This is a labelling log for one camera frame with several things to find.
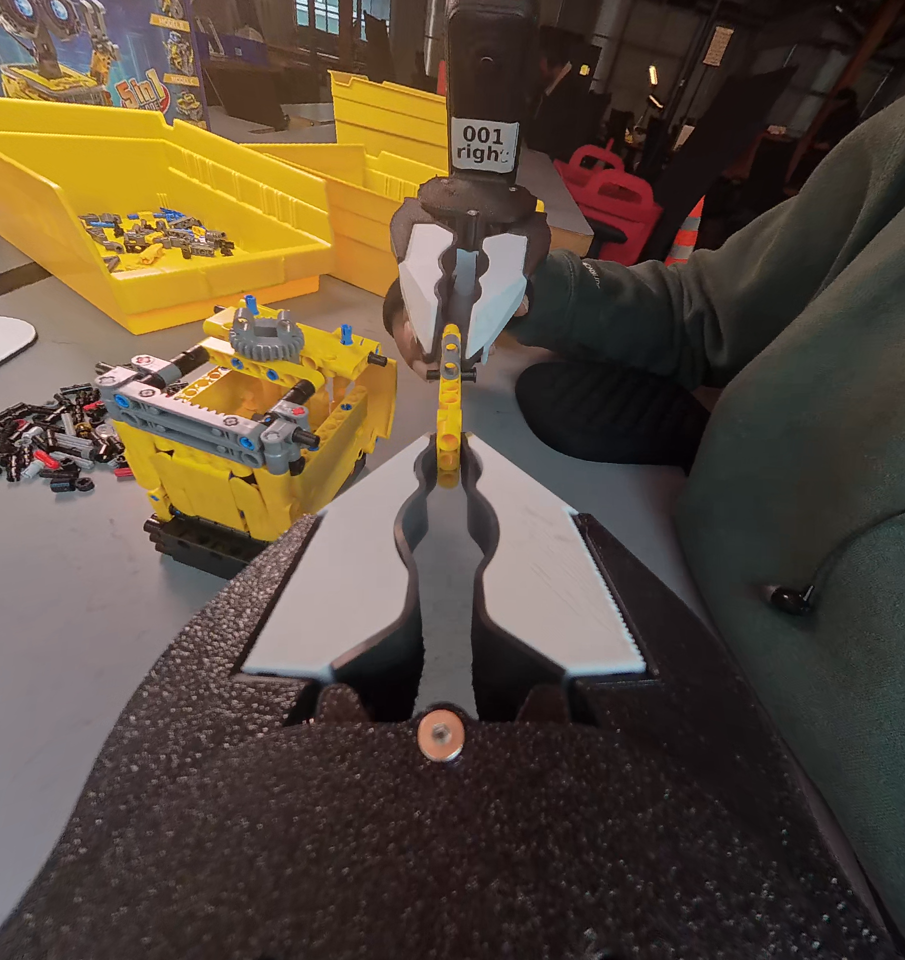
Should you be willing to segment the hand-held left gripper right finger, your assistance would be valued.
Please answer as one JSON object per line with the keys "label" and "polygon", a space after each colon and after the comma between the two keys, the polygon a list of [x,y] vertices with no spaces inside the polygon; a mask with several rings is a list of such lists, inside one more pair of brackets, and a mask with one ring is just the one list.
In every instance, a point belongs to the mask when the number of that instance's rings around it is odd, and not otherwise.
{"label": "hand-held left gripper right finger", "polygon": [[644,677],[647,664],[587,546],[579,512],[483,439],[462,451],[480,612],[564,680]]}

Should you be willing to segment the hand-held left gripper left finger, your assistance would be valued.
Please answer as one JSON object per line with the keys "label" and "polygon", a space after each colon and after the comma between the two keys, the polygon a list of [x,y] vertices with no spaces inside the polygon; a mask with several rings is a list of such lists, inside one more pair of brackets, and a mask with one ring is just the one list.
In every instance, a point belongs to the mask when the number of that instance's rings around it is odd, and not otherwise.
{"label": "hand-held left gripper left finger", "polygon": [[414,550],[428,532],[425,434],[318,514],[240,667],[248,676],[377,685],[422,668]]}

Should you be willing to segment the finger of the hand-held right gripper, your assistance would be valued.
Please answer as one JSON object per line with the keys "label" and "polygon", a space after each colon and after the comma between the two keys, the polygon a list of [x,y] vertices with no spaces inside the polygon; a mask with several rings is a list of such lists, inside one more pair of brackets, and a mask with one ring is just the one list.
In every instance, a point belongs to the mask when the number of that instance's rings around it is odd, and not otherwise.
{"label": "finger of the hand-held right gripper", "polygon": [[445,278],[443,258],[455,234],[440,222],[398,222],[397,262],[402,300],[424,359],[435,362]]}
{"label": "finger of the hand-held right gripper", "polygon": [[490,347],[521,305],[528,286],[524,271],[528,247],[526,235],[512,232],[483,240],[487,266],[478,277],[480,294],[470,309],[465,362],[486,361]]}

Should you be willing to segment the yellow lego beam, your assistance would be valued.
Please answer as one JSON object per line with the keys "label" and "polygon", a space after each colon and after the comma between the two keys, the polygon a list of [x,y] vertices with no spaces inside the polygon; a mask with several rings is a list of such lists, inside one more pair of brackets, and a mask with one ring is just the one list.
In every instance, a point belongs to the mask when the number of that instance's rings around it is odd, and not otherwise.
{"label": "yellow lego beam", "polygon": [[459,484],[462,442],[462,385],[476,382],[473,368],[462,366],[462,346],[459,327],[448,323],[443,330],[439,366],[429,369],[427,381],[438,383],[436,414],[437,482],[441,488],[453,489]]}

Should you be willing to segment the yellow lego model black base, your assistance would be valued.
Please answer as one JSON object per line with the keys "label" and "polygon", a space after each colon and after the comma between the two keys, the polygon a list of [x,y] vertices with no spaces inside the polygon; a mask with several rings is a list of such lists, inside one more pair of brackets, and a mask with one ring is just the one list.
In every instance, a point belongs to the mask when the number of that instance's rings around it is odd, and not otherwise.
{"label": "yellow lego model black base", "polygon": [[325,331],[247,295],[171,360],[98,366],[95,385],[147,494],[156,550],[235,576],[362,470],[393,424],[398,367],[348,324]]}

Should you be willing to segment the heap of dark grey lego parts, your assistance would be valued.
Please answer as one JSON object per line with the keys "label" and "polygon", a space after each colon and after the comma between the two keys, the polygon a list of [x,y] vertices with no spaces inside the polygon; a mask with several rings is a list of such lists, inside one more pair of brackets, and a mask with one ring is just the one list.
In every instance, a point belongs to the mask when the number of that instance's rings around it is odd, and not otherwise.
{"label": "heap of dark grey lego parts", "polygon": [[86,213],[78,220],[88,238],[100,247],[110,274],[156,267],[171,251],[178,252],[182,260],[231,258],[237,252],[225,231],[168,207],[125,215]]}

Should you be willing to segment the pile of red black lego pins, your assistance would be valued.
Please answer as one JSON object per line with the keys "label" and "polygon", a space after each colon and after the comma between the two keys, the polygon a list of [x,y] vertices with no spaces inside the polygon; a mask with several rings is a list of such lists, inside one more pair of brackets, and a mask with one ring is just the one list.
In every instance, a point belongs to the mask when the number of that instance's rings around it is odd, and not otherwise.
{"label": "pile of red black lego pins", "polygon": [[134,479],[125,445],[100,391],[91,383],[57,390],[51,400],[17,402],[0,410],[0,478],[46,481],[54,494],[86,493],[97,469]]}

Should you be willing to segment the blue lego set box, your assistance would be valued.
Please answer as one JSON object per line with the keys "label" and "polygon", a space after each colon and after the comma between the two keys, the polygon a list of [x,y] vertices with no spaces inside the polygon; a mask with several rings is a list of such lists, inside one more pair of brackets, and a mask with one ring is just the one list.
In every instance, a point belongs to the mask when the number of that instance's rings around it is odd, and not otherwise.
{"label": "blue lego set box", "polygon": [[187,1],[0,1],[0,96],[209,127]]}

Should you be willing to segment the person's right hand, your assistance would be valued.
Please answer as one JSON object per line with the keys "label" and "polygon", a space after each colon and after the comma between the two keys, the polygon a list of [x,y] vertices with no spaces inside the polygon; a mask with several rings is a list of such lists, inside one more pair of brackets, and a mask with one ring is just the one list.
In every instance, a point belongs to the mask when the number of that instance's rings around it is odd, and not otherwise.
{"label": "person's right hand", "polygon": [[438,371],[436,363],[425,359],[411,320],[403,301],[400,283],[395,281],[389,288],[382,306],[383,325],[395,342],[396,349],[407,366],[423,381],[430,381]]}

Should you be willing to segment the yellow parts bin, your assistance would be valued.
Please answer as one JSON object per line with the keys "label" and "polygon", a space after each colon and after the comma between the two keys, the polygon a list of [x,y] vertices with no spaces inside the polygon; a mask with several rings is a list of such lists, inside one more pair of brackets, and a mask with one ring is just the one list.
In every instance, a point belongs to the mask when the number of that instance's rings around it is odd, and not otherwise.
{"label": "yellow parts bin", "polygon": [[362,145],[265,143],[251,149],[326,182],[334,238],[333,277],[378,296],[398,279],[390,222],[406,198],[446,173],[430,165]]}
{"label": "yellow parts bin", "polygon": [[[82,214],[180,211],[234,243],[231,257],[110,271]],[[162,114],[0,98],[0,236],[125,330],[210,316],[244,294],[315,292],[336,264],[326,185],[270,156]]]}
{"label": "yellow parts bin", "polygon": [[447,101],[398,83],[329,70],[338,143],[449,170]]}

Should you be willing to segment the red office chair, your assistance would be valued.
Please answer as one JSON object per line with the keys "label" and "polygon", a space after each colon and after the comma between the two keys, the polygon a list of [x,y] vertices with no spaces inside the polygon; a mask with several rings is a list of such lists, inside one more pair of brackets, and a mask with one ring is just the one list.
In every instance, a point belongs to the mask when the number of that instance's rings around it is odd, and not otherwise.
{"label": "red office chair", "polygon": [[587,258],[633,266],[662,214],[643,178],[609,168],[590,177],[580,205],[593,229]]}

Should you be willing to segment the orange traffic cone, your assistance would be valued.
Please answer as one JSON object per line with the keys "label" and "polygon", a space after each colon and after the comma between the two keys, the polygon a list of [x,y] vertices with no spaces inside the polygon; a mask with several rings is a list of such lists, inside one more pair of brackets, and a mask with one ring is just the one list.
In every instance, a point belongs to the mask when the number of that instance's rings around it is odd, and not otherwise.
{"label": "orange traffic cone", "polygon": [[705,197],[699,198],[695,207],[689,211],[675,234],[670,250],[663,262],[666,266],[680,265],[688,262],[697,247],[699,228]]}

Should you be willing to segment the person's green sweatshirt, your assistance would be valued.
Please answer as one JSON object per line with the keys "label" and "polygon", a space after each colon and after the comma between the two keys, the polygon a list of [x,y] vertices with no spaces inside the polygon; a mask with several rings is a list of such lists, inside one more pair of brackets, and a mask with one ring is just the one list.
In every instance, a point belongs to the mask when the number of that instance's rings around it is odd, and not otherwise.
{"label": "person's green sweatshirt", "polygon": [[676,373],[722,388],[688,564],[905,939],[905,185],[819,184],[679,277]]}

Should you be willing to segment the red plastic handled carrier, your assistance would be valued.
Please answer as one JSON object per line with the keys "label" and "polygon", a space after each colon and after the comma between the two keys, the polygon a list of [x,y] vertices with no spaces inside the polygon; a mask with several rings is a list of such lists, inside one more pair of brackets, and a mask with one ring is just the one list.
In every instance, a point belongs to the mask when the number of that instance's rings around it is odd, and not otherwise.
{"label": "red plastic handled carrier", "polygon": [[577,148],[569,161],[556,158],[552,163],[570,196],[576,201],[585,195],[585,189],[594,176],[606,169],[625,171],[625,162],[621,157],[593,144]]}

